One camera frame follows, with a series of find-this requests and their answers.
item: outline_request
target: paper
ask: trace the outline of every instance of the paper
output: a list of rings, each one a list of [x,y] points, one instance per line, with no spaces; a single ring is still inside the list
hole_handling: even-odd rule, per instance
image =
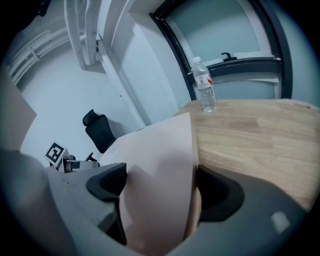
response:
[[[127,247],[160,256],[183,241],[198,165],[189,113],[118,138],[99,162],[127,164],[119,204]]]

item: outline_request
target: plastic bottle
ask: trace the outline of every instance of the plastic bottle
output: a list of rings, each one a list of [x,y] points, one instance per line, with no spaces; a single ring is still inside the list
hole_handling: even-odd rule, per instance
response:
[[[216,110],[216,96],[213,82],[207,67],[202,63],[200,57],[194,57],[193,76],[197,90],[197,97],[200,100],[203,111],[212,112]]]

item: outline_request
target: wooden tabletop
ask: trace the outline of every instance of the wooden tabletop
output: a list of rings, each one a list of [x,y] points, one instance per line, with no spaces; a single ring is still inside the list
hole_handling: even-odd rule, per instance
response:
[[[320,184],[320,110],[296,101],[192,101],[199,163],[270,181],[309,210]]]

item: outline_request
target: window frame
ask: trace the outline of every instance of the window frame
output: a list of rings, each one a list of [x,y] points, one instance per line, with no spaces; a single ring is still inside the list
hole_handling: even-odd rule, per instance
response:
[[[188,0],[166,0],[149,16],[168,42],[182,72],[191,100],[196,100],[193,88],[195,82],[187,56],[175,33],[165,20],[176,8]],[[293,71],[289,44],[278,16],[270,4],[264,0],[247,0],[259,17],[269,40],[274,57],[241,58],[207,66],[211,77],[239,73],[281,74],[281,99],[291,99]]]

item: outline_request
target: office chair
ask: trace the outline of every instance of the office chair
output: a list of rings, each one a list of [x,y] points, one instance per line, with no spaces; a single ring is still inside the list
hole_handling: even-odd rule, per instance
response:
[[[107,117],[98,115],[91,109],[82,119],[86,134],[89,135],[100,153],[104,153],[116,141],[111,132]]]

